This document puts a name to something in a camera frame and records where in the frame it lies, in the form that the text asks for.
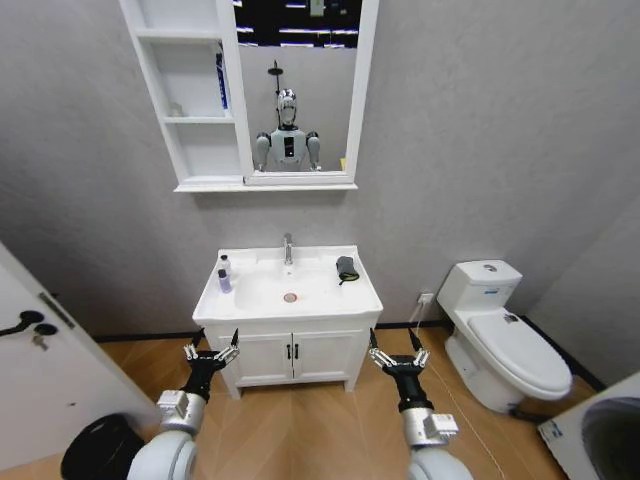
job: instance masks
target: door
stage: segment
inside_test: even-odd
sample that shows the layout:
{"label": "door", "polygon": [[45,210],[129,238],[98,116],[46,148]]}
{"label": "door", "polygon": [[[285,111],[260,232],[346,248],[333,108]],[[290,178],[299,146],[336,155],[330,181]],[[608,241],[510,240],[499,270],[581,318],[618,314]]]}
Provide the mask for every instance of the door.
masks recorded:
{"label": "door", "polygon": [[[293,378],[291,333],[242,335],[239,344],[242,355],[222,370],[225,382],[236,387],[288,383]],[[222,344],[231,337],[220,337]]]}
{"label": "door", "polygon": [[301,382],[322,382],[357,377],[358,360],[362,358],[356,357],[361,357],[362,335],[362,330],[294,333],[294,378]]}
{"label": "door", "polygon": [[[125,413],[137,426],[157,420],[153,403],[0,244],[0,329],[21,315],[41,321],[0,337],[0,470],[66,450],[104,415]],[[36,325],[57,332],[39,346]]]}

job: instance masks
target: washing machine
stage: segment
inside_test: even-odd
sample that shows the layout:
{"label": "washing machine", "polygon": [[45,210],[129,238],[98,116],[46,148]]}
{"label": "washing machine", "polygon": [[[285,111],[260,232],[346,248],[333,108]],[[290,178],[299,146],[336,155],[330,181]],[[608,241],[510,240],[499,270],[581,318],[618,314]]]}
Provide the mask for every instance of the washing machine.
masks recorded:
{"label": "washing machine", "polygon": [[538,430],[571,480],[640,479],[640,372]]}

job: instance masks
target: sink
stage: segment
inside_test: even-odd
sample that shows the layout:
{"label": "sink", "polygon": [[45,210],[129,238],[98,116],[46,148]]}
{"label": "sink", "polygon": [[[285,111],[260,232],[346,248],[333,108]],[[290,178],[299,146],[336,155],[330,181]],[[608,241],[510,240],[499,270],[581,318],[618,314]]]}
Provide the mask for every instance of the sink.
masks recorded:
{"label": "sink", "polygon": [[[318,319],[370,316],[382,311],[356,246],[293,247],[293,265],[283,248],[220,250],[231,261],[230,293],[222,293],[218,264],[193,314],[200,325],[228,320]],[[340,256],[353,257],[360,278],[344,282],[336,271]]]}

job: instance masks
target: gray wall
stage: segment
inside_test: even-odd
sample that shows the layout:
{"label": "gray wall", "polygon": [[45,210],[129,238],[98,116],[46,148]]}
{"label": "gray wall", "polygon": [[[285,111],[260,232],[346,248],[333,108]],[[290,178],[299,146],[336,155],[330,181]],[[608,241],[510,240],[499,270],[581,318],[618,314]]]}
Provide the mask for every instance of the gray wall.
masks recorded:
{"label": "gray wall", "polygon": [[636,198],[639,25],[634,0],[381,2],[360,190],[179,195],[116,2],[9,2],[0,238],[94,334],[193,328],[216,249],[285,231],[357,243],[383,321],[479,258],[525,274],[525,312]]}
{"label": "gray wall", "polygon": [[[340,158],[347,149],[356,50],[241,47],[240,59],[251,139],[260,132],[271,133],[278,126],[275,77],[267,73],[277,60],[284,70],[280,88],[296,92],[296,124],[305,132],[318,132],[322,169],[340,170]],[[252,147],[255,158],[255,143]],[[301,169],[309,170],[308,157]]]}
{"label": "gray wall", "polygon": [[605,383],[640,370],[640,196],[529,315]]}

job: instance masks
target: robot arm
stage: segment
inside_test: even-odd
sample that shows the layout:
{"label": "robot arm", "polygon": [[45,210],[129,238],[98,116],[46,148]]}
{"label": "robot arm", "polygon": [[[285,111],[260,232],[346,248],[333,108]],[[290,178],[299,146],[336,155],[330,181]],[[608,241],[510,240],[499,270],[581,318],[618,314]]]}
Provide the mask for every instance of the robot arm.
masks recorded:
{"label": "robot arm", "polygon": [[473,480],[464,464],[438,448],[449,443],[458,433],[452,415],[436,414],[433,404],[420,385],[429,353],[422,348],[418,337],[409,329],[411,344],[416,351],[410,355],[388,355],[378,348],[370,330],[369,356],[384,373],[391,376],[400,395],[398,410],[404,419],[404,436],[412,450],[409,480]]}
{"label": "robot arm", "polygon": [[160,430],[133,459],[127,480],[190,480],[195,466],[204,409],[209,401],[213,375],[233,361],[238,349],[238,330],[231,345],[220,352],[196,351],[201,330],[184,348],[191,367],[189,380],[181,390],[165,390],[157,404],[162,411]]}
{"label": "robot arm", "polygon": [[311,171],[318,172],[320,170],[320,137],[317,132],[307,133],[307,150],[309,150]]}
{"label": "robot arm", "polygon": [[256,137],[256,152],[258,156],[258,171],[267,170],[267,155],[271,148],[271,136],[268,133],[260,132]]}

